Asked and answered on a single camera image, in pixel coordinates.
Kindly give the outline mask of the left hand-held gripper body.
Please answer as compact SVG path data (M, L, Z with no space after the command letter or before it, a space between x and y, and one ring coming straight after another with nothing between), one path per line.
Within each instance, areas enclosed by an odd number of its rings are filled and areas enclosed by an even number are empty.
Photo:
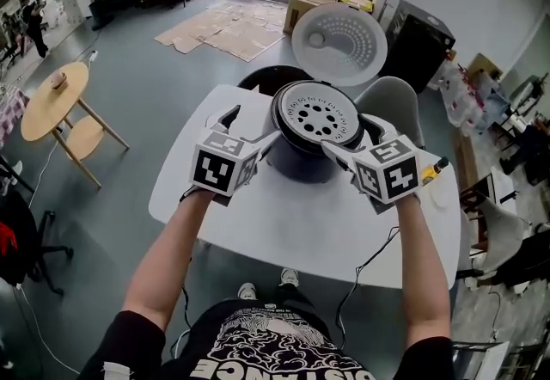
M256 172L260 149L253 144L218 131L202 131L195 144L189 175L191 187L180 201L198 190L231 199Z

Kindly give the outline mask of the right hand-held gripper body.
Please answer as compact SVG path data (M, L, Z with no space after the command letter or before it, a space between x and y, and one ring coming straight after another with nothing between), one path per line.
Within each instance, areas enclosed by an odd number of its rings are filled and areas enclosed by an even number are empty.
M419 149L405 135L360 150L352 159L359 189L376 214L420 189Z

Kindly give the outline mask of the white steamer tray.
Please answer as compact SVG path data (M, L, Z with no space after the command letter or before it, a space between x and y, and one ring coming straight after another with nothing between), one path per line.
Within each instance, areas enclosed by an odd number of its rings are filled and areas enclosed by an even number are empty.
M284 88L278 111L292 133L313 144L348 144L361 130L353 101L324 83L299 82Z

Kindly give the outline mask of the grey shell chair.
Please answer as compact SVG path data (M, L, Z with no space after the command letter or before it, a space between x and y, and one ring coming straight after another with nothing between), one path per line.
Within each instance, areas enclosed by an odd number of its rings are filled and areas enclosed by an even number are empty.
M386 120L418 148L425 149L418 97L406 81L398 77L379 77L354 102L360 113Z

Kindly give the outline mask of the dark blue rice cooker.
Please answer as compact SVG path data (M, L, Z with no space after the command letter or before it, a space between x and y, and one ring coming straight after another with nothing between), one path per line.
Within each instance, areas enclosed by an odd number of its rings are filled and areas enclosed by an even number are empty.
M379 23L346 3L326 3L309 10L295 25L291 44L299 67L312 77L311 81L299 82L324 83L344 94L346 88L365 84L377 75L388 52ZM324 183L336 175L336 164L327 158L321 144L292 133L279 115L278 98L294 83L285 85L272 98L266 125L282 135L266 154L266 160L293 181ZM355 139L340 145L355 149L363 136L361 127Z

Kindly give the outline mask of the yellow bottle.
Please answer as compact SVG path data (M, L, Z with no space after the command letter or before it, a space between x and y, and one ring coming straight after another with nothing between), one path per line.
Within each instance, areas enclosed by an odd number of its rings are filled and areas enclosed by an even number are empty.
M432 165L428 165L421 171L421 185L425 187L431 181L434 181L441 171L449 165L449 159L446 156L440 158Z

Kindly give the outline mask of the plain white plate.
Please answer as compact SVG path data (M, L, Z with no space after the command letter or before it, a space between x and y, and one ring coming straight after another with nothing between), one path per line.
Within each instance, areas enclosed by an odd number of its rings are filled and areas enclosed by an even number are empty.
M429 194L433 204L440 210L444 210L449 204L449 195L444 187L429 187Z

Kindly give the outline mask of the black round chair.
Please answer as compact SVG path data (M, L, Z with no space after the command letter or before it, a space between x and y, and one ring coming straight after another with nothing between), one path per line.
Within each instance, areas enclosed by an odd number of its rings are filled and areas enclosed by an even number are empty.
M311 81L312 77L301 68L290 65L272 65L260 68L242 79L240 89L257 89L261 94L274 96L289 83Z

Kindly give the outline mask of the flattened cardboard sheets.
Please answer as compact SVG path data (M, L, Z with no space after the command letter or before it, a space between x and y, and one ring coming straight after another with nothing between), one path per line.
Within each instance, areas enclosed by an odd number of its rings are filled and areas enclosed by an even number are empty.
M188 54L211 46L247 63L284 38L287 8L268 2L226 1L208 7L155 37L155 41Z

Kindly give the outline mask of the black bin yellow lid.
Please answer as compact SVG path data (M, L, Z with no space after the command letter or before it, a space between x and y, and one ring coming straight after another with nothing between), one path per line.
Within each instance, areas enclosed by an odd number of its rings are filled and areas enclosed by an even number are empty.
M370 0L340 0L342 3L346 3L355 9L362 10L371 14L374 10L374 4Z

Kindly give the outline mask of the round wooden side table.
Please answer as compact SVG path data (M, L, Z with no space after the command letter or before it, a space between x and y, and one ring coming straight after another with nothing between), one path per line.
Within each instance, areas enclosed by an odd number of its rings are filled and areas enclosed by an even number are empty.
M61 66L66 75L63 88L51 88L51 74L35 90L21 121L21 135L36 142L52 135L69 159L101 188L100 182L85 166L83 160L111 136L125 149L128 143L83 99L89 83L89 64L78 61Z

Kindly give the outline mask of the black office chair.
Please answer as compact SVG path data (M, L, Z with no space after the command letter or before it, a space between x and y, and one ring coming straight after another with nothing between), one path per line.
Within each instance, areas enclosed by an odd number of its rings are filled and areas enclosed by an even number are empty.
M72 260L74 250L66 246L47 246L44 234L55 221L54 211L44 211L37 225L27 201L17 191L0 198L0 222L14 232L17 249L11 248L6 255L0 255L0 279L13 287L22 284L25 278L34 282L44 280L50 291L62 297L64 291L57 288L51 279L44 256L63 252Z

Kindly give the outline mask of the table with checked cloth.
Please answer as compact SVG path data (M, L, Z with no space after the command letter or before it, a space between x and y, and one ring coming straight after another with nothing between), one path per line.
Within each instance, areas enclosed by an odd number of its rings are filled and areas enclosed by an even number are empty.
M0 149L26 110L29 98L17 86L0 83Z

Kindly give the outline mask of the red cloth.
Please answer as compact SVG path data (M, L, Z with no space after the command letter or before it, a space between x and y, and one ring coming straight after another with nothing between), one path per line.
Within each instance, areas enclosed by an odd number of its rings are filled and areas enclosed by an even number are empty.
M11 248L17 249L15 232L8 225L0 222L0 255L6 255Z

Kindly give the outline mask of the grey chair black frame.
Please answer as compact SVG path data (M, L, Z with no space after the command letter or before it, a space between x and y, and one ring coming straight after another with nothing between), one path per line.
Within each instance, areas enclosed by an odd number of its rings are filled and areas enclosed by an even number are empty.
M465 211L461 211L461 236L456 280L489 279L494 276L504 263L518 253L523 236L530 229L529 222L502 209L482 193L473 191L471 195L474 197L474 202L467 205L467 210L479 210L486 222L485 258L478 264L474 264L470 260L471 220Z

